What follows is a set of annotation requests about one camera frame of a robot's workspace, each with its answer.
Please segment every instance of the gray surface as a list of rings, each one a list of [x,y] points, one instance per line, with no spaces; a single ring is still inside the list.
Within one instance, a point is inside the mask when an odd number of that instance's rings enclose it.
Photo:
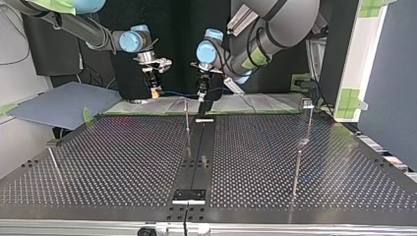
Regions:
[[[192,186],[208,198],[191,222],[417,226],[411,179],[325,118],[308,136],[307,117],[217,116],[193,127],[190,161],[183,116],[102,117],[54,151],[60,172],[44,153],[2,179],[0,218],[178,222],[170,199]]]
[[[19,105],[8,114],[24,120],[75,130],[85,123],[85,108],[92,117],[106,111],[120,99],[117,91],[69,83]]]
[[[301,93],[289,94],[246,94],[224,95],[216,101],[208,114],[216,113],[294,113],[298,112]],[[162,97],[157,100],[149,99],[145,104],[132,104],[121,101],[105,114],[178,114],[184,113],[184,97]],[[189,112],[196,114],[200,103],[194,99],[187,99]]]
[[[186,147],[183,117],[100,119],[0,181],[0,218],[166,220]]]
[[[197,177],[208,222],[417,225],[417,185],[339,124],[316,117],[304,147],[305,114],[222,116],[213,128],[212,172]]]
[[[416,8],[413,0],[388,7],[359,128],[417,171]]]

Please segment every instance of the green tape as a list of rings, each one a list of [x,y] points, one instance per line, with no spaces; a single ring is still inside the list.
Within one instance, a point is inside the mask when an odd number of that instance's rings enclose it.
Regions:
[[[0,116],[5,116],[7,113],[18,106],[17,103],[7,104],[0,106]]]
[[[306,74],[296,74],[292,75],[291,80],[291,91],[301,91],[301,92],[308,92],[308,88],[301,88],[295,85],[295,82],[302,81],[302,82],[309,82],[312,79],[312,76],[309,73]]]
[[[375,18],[380,15],[384,0],[363,0],[359,18]]]
[[[336,118],[353,119],[359,107],[359,89],[344,88],[337,106]]]
[[[260,48],[257,48],[252,54],[251,54],[252,60],[258,65],[258,66],[264,66],[268,63],[268,58],[262,53]],[[257,68],[254,64],[252,64],[251,60],[248,58],[246,61],[242,64],[243,68],[246,68],[248,70],[254,70]]]
[[[53,12],[76,15],[73,0],[33,0],[31,2]]]
[[[84,108],[83,116],[86,124],[91,123],[94,120],[94,118],[90,116],[89,109],[86,107]]]

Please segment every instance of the metal plate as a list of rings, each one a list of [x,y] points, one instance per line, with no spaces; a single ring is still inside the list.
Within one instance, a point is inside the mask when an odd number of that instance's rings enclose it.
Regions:
[[[0,218],[417,226],[414,182],[343,126],[308,123],[217,116],[187,149],[184,117],[104,117],[54,151],[60,171],[45,153],[2,179]],[[188,188],[206,204],[173,206]]]
[[[3,179],[0,217],[164,221],[187,140],[184,117],[102,118],[54,150],[60,169],[44,154]]]
[[[214,152],[204,153],[212,174],[197,176],[209,188],[207,221],[417,225],[417,185],[341,125],[315,117],[309,131],[308,115],[215,122]]]

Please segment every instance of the black cable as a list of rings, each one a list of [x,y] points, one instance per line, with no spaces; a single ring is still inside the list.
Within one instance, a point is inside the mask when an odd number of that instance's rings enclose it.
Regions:
[[[257,29],[257,35],[255,37],[256,41],[257,41],[257,45],[258,48],[260,49],[260,51],[264,54],[264,56],[267,58],[267,64],[264,65],[263,67],[267,66],[269,64],[269,62],[271,61],[270,57],[268,56],[268,54],[265,52],[264,48],[262,47],[261,44],[261,40],[260,40],[260,33],[265,30],[264,28],[258,28]]]
[[[310,45],[310,53],[309,53],[310,54],[310,64],[312,66],[312,71],[313,71],[313,77],[312,78],[316,82],[317,87],[319,88],[319,93],[322,96],[323,101],[325,102],[326,106],[328,107],[328,110],[330,111],[331,116],[334,117],[334,113],[330,109],[330,106],[328,105],[328,101],[326,100],[325,95],[322,92],[322,88],[320,87],[320,83],[316,78],[316,69],[315,69],[315,66],[314,66],[314,63],[313,63],[313,50],[312,50],[313,47],[312,47],[312,41],[311,40],[309,40],[309,45]]]
[[[188,217],[188,207],[190,205],[187,205],[187,210],[185,211],[185,215],[184,215],[184,221],[183,221],[183,226],[184,226],[184,236],[188,236],[188,230],[187,230],[187,217]]]
[[[89,66],[88,64],[86,64],[86,63],[84,63],[84,65],[85,65],[85,67],[87,68],[87,70],[91,73],[91,71],[93,71],[96,75],[97,75],[97,77],[100,79],[100,83],[95,79],[95,77],[93,77],[94,78],[94,80],[95,80],[95,82],[99,85],[99,86],[101,86],[101,87],[104,87],[104,79],[103,79],[103,77],[95,70],[95,69],[93,69],[91,66]]]
[[[22,19],[20,19],[19,15],[17,15],[17,13],[13,11],[13,9],[11,9],[11,11],[13,13],[15,13],[16,17],[19,20],[22,20]],[[9,22],[9,24],[25,39],[25,41],[27,43],[27,46],[28,46],[27,53],[22,59],[12,61],[12,62],[0,63],[0,66],[9,66],[9,65],[15,65],[15,64],[21,63],[21,62],[25,61],[26,59],[28,59],[29,56],[30,56],[30,46],[29,46],[28,39],[25,36],[25,34],[22,31],[20,31],[19,28],[15,25],[15,23],[9,18],[9,16],[7,16],[6,12],[3,11],[3,9],[0,9],[0,12],[2,13],[3,17]]]
[[[251,41],[252,41],[252,40],[251,40],[252,33],[254,32],[255,27],[257,26],[257,23],[258,23],[258,21],[259,21],[259,20],[260,20],[260,17],[257,17],[257,18],[255,19],[255,21],[254,21],[254,23],[253,23],[253,25],[252,25],[252,27],[251,27],[251,30],[249,30],[249,33],[248,33],[248,38],[247,38],[247,40],[246,40],[246,52],[248,53],[248,58],[249,58],[249,60],[251,61],[252,65],[254,65],[254,66],[258,67],[258,68],[263,67],[263,66],[258,65],[258,64],[254,61],[254,59],[252,58],[250,44],[251,44]]]
[[[255,112],[255,114],[257,114],[257,109],[255,108],[255,106],[254,105],[252,105],[252,104],[249,104],[249,102],[245,99],[245,97],[243,97],[243,95],[239,95],[240,96],[240,98],[242,98],[242,100],[249,106],[249,107],[251,107],[253,110],[254,110],[254,112]]]

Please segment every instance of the vertical metal post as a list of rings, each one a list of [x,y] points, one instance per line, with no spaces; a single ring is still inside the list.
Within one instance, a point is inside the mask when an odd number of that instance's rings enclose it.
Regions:
[[[55,159],[55,155],[54,155],[54,153],[53,153],[53,151],[52,151],[52,147],[49,147],[48,148],[48,151],[49,151],[49,154],[50,154],[50,156],[51,156],[51,158],[52,158],[52,162],[53,162],[53,165],[55,166],[55,168],[59,168],[59,166],[58,166],[58,162],[56,162],[56,159]]]
[[[292,196],[295,198],[297,196],[297,187],[298,187],[298,177],[300,175],[300,164],[301,164],[301,155],[303,151],[298,150],[297,159],[295,162],[295,175],[294,175],[294,184],[292,187]]]
[[[187,135],[190,138],[190,116],[188,112],[188,101],[187,98],[184,98],[184,111],[185,111],[185,119],[187,122]]]

